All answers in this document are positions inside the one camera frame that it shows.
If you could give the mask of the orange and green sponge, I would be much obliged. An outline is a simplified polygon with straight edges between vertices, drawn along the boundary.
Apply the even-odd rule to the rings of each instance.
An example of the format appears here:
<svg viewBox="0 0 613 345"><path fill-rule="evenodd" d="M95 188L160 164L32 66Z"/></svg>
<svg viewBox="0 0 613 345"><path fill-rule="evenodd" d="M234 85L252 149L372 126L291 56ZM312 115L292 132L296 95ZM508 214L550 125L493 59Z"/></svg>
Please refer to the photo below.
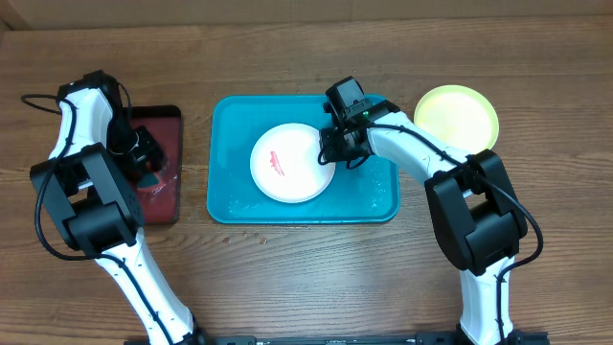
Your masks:
<svg viewBox="0 0 613 345"><path fill-rule="evenodd" d="M137 184L138 190L152 190L160 184L160 177L156 172L148 172Z"/></svg>

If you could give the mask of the white plate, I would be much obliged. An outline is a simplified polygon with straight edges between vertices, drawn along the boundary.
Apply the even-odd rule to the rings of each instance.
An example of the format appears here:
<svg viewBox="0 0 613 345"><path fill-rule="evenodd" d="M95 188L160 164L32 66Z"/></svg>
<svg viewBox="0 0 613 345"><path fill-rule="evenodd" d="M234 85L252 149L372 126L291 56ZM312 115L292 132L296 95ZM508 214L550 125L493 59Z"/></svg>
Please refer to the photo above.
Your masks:
<svg viewBox="0 0 613 345"><path fill-rule="evenodd" d="M321 194L334 177L335 165L320 165L320 135L315 127L289 123L267 130L250 156L257 187L283 203L300 203Z"/></svg>

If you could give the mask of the yellow-green plate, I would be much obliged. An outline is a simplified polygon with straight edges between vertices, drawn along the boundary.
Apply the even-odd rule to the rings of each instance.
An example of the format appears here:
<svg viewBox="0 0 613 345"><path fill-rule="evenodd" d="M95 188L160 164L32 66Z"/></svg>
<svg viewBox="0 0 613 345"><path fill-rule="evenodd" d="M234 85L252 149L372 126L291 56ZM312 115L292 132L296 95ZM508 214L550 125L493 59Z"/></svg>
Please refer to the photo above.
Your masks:
<svg viewBox="0 0 613 345"><path fill-rule="evenodd" d="M448 145L478 153L492 149L499 135L494 106L481 93L466 86L438 86L419 100L414 123Z"/></svg>

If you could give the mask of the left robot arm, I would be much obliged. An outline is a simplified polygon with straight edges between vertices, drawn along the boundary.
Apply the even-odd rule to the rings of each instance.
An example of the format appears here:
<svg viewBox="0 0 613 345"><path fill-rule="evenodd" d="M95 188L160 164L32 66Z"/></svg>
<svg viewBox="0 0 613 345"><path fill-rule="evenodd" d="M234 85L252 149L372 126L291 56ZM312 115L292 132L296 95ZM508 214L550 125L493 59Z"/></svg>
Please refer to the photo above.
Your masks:
<svg viewBox="0 0 613 345"><path fill-rule="evenodd" d="M102 267L143 323L147 344L207 343L145 238L146 225L179 216L180 109L133 106L102 70L63 84L51 99L61 117L57 143L30 170L39 241L61 260Z"/></svg>

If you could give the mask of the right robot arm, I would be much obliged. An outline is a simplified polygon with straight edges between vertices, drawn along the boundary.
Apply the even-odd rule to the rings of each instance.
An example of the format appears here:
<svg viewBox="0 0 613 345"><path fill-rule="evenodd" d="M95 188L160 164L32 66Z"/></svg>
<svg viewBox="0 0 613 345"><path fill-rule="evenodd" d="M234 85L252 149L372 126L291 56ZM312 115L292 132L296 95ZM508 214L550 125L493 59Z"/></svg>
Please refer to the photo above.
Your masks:
<svg viewBox="0 0 613 345"><path fill-rule="evenodd" d="M449 146L396 104L369 99L352 77L333 84L326 98L332 124L320 132L319 164L352 170L377 156L423 185L437 243L460 271L459 342L523 343L511 322L509 282L528 227L499 156Z"/></svg>

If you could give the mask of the black and red tray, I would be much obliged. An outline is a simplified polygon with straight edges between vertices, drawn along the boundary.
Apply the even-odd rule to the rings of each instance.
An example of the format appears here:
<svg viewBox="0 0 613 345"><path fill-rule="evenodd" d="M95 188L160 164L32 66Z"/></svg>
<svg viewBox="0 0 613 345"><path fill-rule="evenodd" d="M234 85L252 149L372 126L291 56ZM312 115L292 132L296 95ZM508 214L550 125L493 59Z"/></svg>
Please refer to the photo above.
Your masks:
<svg viewBox="0 0 613 345"><path fill-rule="evenodd" d="M144 126L165 154L157 172L160 184L152 190L132 188L138 197L146 224L175 223L179 218L183 149L183 118L176 105L137 106L131 119L133 128Z"/></svg>

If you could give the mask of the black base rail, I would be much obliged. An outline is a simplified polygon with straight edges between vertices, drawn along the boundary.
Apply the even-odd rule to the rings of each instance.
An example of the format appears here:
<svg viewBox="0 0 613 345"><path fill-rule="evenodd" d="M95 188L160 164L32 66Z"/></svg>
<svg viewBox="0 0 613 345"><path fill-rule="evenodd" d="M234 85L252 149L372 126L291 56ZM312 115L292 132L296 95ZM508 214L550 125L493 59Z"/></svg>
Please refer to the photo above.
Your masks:
<svg viewBox="0 0 613 345"><path fill-rule="evenodd" d="M470 341L460 331L421 332L406 336L278 337L220 336L197 340L205 345L461 345Z"/></svg>

